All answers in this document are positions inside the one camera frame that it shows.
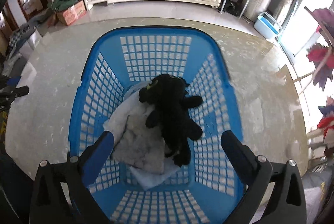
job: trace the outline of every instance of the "blue laundry basket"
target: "blue laundry basket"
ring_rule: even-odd
[[[142,26],[112,30],[91,49],[73,104],[70,155],[81,155],[102,134],[102,124],[134,84],[159,74],[183,77],[204,103],[190,116],[203,129],[189,145],[192,161],[163,184],[143,191],[128,166],[107,160],[89,190],[116,223],[222,223],[243,185],[220,145],[223,131],[242,141],[237,101],[217,43],[185,27]]]

